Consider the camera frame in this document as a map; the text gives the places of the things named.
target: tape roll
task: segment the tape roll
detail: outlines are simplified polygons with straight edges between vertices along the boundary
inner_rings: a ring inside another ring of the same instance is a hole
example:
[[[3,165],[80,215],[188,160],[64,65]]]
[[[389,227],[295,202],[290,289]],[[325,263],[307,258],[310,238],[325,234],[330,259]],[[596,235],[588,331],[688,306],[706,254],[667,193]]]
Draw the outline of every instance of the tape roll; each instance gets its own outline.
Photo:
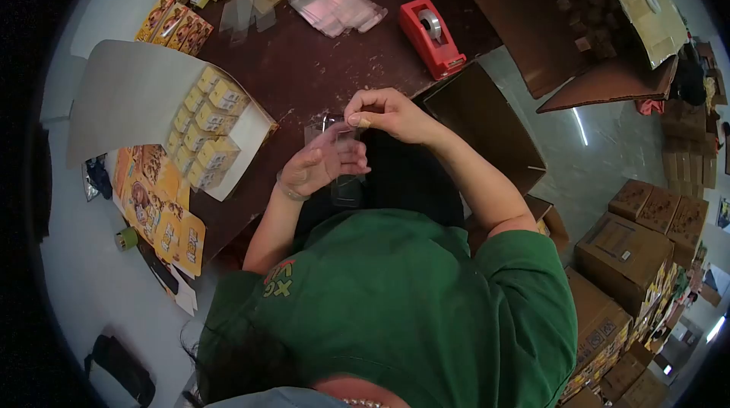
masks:
[[[418,12],[418,20],[424,25],[425,32],[428,37],[441,42],[441,20],[433,13],[433,11],[424,9]]]

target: dark wooden table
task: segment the dark wooden table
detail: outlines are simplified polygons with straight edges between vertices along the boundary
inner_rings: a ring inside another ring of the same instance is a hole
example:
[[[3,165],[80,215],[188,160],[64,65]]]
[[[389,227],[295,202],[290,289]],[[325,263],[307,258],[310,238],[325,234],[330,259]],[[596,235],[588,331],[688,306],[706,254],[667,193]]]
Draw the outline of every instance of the dark wooden table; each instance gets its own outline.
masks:
[[[275,175],[304,145],[303,128],[325,112],[341,112],[362,88],[395,87],[414,97],[435,84],[424,62],[398,26],[398,9],[414,0],[371,0],[388,9],[370,31],[328,38],[312,28],[286,0],[276,6],[276,25],[262,33],[249,28],[235,48],[217,31],[198,57],[222,67],[279,122],[260,148],[232,196],[219,202],[205,193],[190,197],[190,211],[206,225],[204,261],[215,256],[258,213],[263,212]],[[473,0],[432,0],[459,51],[474,60],[501,45]],[[216,28],[225,2],[198,13]]]

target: red tape dispenser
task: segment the red tape dispenser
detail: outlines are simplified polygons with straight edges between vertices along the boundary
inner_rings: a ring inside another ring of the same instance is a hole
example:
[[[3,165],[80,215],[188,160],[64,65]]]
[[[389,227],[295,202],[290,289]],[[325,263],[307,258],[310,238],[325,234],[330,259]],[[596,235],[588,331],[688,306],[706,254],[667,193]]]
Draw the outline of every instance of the red tape dispenser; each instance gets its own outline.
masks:
[[[456,49],[449,29],[431,0],[403,4],[398,22],[435,80],[461,71],[467,57]]]

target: fluorescent light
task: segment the fluorescent light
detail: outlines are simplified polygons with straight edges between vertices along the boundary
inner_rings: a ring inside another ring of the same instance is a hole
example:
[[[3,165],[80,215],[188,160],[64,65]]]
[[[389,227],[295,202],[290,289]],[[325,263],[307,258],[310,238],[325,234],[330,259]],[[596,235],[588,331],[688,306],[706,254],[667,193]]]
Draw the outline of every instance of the fluorescent light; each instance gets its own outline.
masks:
[[[720,333],[720,329],[722,329],[724,323],[725,323],[724,316],[722,318],[720,318],[719,320],[717,320],[717,324],[715,324],[715,327],[713,327],[713,330],[710,330],[709,333],[707,334],[708,342],[709,342],[709,340],[712,340],[713,338],[715,338],[715,335]]]
[[[575,115],[575,119],[578,120],[578,127],[580,128],[580,136],[583,138],[583,144],[586,145],[586,147],[589,146],[589,140],[586,139],[586,132],[583,130],[583,123],[580,121],[580,116],[578,116],[578,111],[573,107],[573,114]]]

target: bracelet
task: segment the bracelet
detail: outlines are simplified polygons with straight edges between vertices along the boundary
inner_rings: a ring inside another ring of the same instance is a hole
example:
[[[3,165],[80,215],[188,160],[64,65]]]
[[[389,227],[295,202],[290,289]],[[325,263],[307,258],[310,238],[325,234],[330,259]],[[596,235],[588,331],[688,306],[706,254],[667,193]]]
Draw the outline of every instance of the bracelet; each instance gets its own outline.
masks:
[[[279,189],[284,194],[287,194],[288,198],[291,199],[291,200],[293,200],[293,201],[304,202],[307,199],[309,199],[310,197],[312,197],[311,195],[301,195],[301,194],[298,194],[297,192],[292,191],[291,188],[289,188],[285,184],[281,183],[281,171],[278,171],[278,173],[276,174],[276,184],[279,187]]]

